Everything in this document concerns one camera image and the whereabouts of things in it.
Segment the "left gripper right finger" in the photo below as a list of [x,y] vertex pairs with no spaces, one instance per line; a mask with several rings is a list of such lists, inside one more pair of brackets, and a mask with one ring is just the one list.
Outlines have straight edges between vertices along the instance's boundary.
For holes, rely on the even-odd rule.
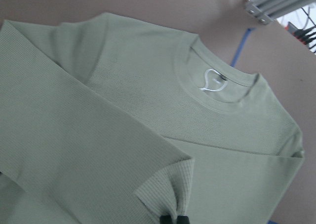
[[177,224],[190,224],[188,216],[177,216]]

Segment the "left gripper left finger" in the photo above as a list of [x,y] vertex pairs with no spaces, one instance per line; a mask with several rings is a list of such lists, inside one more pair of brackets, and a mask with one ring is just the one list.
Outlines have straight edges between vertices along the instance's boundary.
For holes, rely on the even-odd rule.
[[170,215],[162,215],[159,218],[160,224],[176,224],[177,219],[173,219]]

